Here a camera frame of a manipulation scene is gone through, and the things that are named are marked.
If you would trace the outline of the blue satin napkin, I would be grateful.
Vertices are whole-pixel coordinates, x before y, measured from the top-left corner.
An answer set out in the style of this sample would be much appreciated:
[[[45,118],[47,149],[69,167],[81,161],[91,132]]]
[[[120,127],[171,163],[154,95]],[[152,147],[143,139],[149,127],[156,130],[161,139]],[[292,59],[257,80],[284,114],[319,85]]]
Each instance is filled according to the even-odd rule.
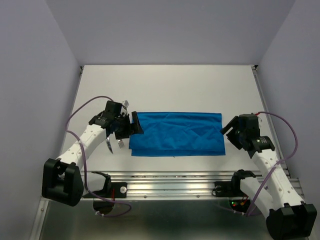
[[[144,134],[130,137],[134,157],[224,156],[222,114],[209,112],[139,112]]]

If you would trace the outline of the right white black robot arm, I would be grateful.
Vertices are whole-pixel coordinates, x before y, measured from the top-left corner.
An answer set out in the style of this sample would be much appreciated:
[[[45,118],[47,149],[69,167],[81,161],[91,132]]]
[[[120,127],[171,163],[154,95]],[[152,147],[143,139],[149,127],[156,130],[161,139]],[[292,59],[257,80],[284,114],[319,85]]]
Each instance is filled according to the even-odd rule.
[[[235,116],[220,133],[238,150],[245,150],[263,176],[249,170],[234,172],[230,181],[216,181],[215,197],[248,197],[245,202],[232,203],[234,213],[249,216],[254,207],[262,213],[269,235],[274,240],[306,238],[311,235],[317,210],[296,192],[278,159],[275,146],[268,136],[262,136],[257,113]]]

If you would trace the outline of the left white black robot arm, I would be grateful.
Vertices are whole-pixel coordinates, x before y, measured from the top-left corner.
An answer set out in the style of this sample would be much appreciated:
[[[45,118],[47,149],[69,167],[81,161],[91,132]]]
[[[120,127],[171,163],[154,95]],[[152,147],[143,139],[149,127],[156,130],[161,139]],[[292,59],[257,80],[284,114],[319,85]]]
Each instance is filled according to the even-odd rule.
[[[56,159],[49,158],[43,166],[42,190],[44,198],[76,206],[87,191],[87,160],[110,135],[117,140],[143,134],[138,113],[128,113],[125,103],[108,100],[103,111],[93,116],[81,136],[70,131],[75,143]]]

